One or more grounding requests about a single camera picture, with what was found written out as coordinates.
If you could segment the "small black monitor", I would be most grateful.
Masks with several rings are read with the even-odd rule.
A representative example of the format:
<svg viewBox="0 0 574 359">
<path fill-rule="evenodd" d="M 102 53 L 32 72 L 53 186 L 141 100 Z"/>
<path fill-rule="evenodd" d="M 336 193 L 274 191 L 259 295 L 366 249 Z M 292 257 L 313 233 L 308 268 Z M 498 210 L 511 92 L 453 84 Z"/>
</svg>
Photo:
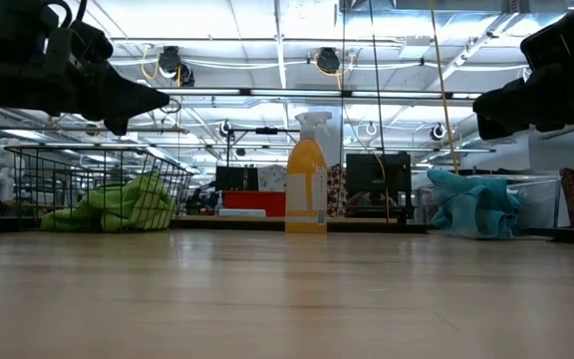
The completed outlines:
<svg viewBox="0 0 574 359">
<path fill-rule="evenodd" d="M 217 167 L 215 188 L 217 190 L 259 190 L 258 168 Z"/>
</svg>

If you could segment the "clear plastic bin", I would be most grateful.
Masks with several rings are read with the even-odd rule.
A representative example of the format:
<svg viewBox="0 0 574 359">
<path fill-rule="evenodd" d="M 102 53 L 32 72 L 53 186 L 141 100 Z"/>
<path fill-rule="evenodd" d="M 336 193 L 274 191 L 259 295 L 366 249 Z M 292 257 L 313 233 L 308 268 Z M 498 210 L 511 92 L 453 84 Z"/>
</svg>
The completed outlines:
<svg viewBox="0 0 574 359">
<path fill-rule="evenodd" d="M 473 178 L 506 180 L 507 193 L 513 195 L 521 206 L 515 229 L 556 229 L 570 225 L 561 178 L 557 175 L 476 175 Z M 432 184 L 428 181 L 414 189 L 412 201 L 414 221 L 429 224 L 438 210 L 432 198 Z"/>
</svg>

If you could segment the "long overhead light bar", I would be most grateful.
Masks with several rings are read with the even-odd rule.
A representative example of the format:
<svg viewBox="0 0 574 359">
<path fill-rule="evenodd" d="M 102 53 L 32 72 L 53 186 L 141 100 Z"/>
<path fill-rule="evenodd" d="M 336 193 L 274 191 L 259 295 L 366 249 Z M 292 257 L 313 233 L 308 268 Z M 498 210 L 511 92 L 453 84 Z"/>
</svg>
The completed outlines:
<svg viewBox="0 0 574 359">
<path fill-rule="evenodd" d="M 288 90 L 288 89 L 208 89 L 208 88 L 158 88 L 174 96 L 261 96 L 261 97 L 343 97 L 343 98 L 419 98 L 438 99 L 441 92 L 426 91 L 353 91 L 353 90 Z"/>
</svg>

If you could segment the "red storage box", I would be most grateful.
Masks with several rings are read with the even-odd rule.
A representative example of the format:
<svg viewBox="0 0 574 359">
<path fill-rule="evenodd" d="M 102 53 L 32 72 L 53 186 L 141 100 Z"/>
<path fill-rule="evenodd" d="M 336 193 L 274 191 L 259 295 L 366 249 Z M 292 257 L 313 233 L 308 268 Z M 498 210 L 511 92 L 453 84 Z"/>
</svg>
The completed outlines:
<svg viewBox="0 0 574 359">
<path fill-rule="evenodd" d="M 284 217 L 286 195 L 284 191 L 226 190 L 223 204 L 234 209 L 264 209 L 270 217 Z"/>
</svg>

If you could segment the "black monitor screen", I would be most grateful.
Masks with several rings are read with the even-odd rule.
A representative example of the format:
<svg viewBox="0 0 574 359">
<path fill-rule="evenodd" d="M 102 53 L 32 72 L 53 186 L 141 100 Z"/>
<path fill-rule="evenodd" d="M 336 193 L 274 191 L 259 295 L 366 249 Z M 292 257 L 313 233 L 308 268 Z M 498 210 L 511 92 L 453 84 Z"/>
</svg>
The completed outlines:
<svg viewBox="0 0 574 359">
<path fill-rule="evenodd" d="M 348 217 L 406 223 L 414 212 L 410 155 L 348 154 L 346 190 Z"/>
</svg>

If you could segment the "red white patterned panel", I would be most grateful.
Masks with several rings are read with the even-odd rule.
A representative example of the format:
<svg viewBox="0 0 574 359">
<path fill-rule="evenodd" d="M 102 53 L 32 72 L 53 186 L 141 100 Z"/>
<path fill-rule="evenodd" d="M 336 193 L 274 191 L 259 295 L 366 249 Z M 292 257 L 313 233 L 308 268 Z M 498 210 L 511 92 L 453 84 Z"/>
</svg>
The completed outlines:
<svg viewBox="0 0 574 359">
<path fill-rule="evenodd" d="M 327 171 L 327 216 L 344 217 L 347 206 L 346 173 L 335 164 Z"/>
</svg>

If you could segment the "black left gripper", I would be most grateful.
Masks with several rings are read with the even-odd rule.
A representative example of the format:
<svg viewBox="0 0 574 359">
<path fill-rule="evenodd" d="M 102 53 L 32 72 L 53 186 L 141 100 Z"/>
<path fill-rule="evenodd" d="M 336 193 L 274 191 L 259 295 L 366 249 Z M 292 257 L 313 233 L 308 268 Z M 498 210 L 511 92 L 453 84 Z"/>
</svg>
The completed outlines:
<svg viewBox="0 0 574 359">
<path fill-rule="evenodd" d="M 84 22 L 88 0 L 0 0 L 0 108 L 75 112 L 125 136 L 130 118 L 169 95 L 122 77 L 105 33 Z"/>
</svg>

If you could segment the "orange spray bottle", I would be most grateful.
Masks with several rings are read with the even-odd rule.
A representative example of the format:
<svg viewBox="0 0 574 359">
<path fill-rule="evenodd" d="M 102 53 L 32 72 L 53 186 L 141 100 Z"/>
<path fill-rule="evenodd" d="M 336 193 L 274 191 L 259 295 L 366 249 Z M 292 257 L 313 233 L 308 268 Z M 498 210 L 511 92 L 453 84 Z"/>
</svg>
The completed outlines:
<svg viewBox="0 0 574 359">
<path fill-rule="evenodd" d="M 330 112 L 306 112 L 296 116 L 299 140 L 291 151 L 286 169 L 285 230 L 326 233 L 328 167 L 316 139 L 316 129 L 325 127 Z"/>
</svg>

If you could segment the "flat white box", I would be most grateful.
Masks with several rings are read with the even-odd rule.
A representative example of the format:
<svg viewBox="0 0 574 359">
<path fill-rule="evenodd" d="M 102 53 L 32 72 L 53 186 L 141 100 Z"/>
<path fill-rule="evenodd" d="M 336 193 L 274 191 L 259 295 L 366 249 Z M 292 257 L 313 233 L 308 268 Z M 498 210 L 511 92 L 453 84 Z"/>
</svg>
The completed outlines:
<svg viewBox="0 0 574 359">
<path fill-rule="evenodd" d="M 218 216 L 265 217 L 266 211 L 256 208 L 221 208 L 218 211 Z"/>
</svg>

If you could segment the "white robot figure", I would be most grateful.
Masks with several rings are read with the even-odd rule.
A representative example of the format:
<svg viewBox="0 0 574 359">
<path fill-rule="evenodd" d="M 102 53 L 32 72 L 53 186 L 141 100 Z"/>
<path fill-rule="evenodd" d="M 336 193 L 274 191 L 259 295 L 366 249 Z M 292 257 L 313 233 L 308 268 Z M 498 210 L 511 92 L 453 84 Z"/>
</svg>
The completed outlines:
<svg viewBox="0 0 574 359">
<path fill-rule="evenodd" d="M 18 139 L 0 139 L 0 199 L 10 201 L 14 198 L 14 185 L 16 179 L 21 177 L 25 171 L 24 160 L 8 151 L 8 147 L 19 147 L 21 142 Z"/>
</svg>

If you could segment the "green microfiber towel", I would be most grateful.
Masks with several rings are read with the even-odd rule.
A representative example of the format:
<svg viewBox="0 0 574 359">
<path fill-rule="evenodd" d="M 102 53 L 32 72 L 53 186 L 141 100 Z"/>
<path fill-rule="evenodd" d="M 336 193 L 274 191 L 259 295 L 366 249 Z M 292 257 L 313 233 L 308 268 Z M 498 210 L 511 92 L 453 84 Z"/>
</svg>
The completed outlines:
<svg viewBox="0 0 574 359">
<path fill-rule="evenodd" d="M 41 228 L 64 232 L 122 232 L 168 228 L 176 202 L 157 172 L 126 184 L 99 186 L 73 207 L 44 215 Z"/>
</svg>

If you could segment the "blue microfiber towel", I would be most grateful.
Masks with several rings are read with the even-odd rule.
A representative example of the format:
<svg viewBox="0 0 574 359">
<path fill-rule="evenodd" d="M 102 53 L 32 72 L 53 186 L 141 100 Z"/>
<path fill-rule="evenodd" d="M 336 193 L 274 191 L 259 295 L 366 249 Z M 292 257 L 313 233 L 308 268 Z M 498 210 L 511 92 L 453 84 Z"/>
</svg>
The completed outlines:
<svg viewBox="0 0 574 359">
<path fill-rule="evenodd" d="M 508 193 L 505 179 L 464 177 L 444 170 L 429 170 L 428 178 L 437 205 L 433 226 L 474 239 L 513 236 L 521 204 Z"/>
</svg>

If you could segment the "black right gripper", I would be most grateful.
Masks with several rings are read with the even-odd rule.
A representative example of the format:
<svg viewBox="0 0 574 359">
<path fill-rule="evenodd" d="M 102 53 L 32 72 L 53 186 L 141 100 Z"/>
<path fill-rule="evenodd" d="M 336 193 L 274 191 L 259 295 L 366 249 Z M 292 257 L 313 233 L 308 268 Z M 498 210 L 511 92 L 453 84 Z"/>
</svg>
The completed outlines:
<svg viewBox="0 0 574 359">
<path fill-rule="evenodd" d="M 522 41 L 520 50 L 531 69 L 473 103 L 484 141 L 511 136 L 511 128 L 540 132 L 574 125 L 574 10 Z"/>
</svg>

